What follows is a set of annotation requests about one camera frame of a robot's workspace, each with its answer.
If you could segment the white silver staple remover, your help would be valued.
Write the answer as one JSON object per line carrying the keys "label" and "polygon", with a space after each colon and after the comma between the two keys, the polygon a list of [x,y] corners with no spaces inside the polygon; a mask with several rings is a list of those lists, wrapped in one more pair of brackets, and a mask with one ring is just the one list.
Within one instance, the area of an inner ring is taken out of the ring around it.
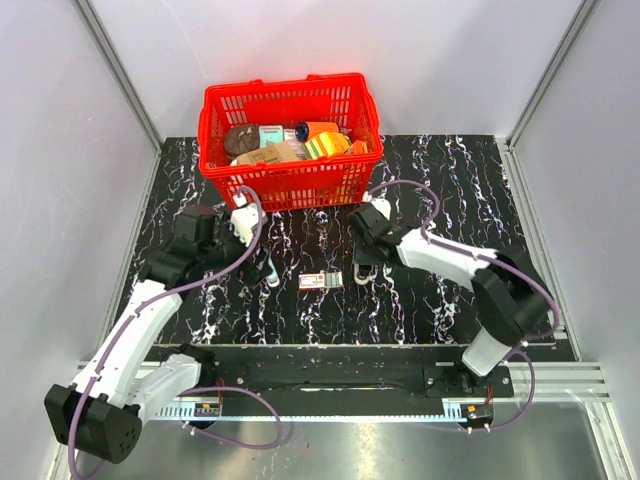
{"label": "white silver staple remover", "polygon": [[264,265],[264,281],[270,288],[276,288],[280,284],[279,274],[270,255],[267,256]]}

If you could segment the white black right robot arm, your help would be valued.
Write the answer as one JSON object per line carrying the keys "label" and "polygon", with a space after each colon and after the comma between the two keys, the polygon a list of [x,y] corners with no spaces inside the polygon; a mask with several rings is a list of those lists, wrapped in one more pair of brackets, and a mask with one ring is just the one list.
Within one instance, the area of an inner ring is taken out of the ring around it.
{"label": "white black right robot arm", "polygon": [[357,262],[427,271],[473,293],[481,329],[462,354],[454,380],[460,392],[476,396],[489,386],[495,367],[556,309],[555,303],[524,252],[464,245],[421,227],[394,225],[389,216],[372,202],[349,216]]}

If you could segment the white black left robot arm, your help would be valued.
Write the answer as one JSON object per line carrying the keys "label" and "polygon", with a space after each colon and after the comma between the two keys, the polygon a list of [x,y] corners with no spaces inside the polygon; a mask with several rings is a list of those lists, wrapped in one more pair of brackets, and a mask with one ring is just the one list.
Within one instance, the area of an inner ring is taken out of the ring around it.
{"label": "white black left robot arm", "polygon": [[173,235],[150,256],[116,326],[68,385],[54,384],[44,407],[57,441],[112,464],[123,462],[152,416],[186,390],[211,392],[215,356],[182,344],[143,380],[135,378],[156,337],[207,272],[214,278],[241,269],[258,283],[274,277],[259,247],[266,221],[254,203],[217,215],[211,208],[180,213]]}

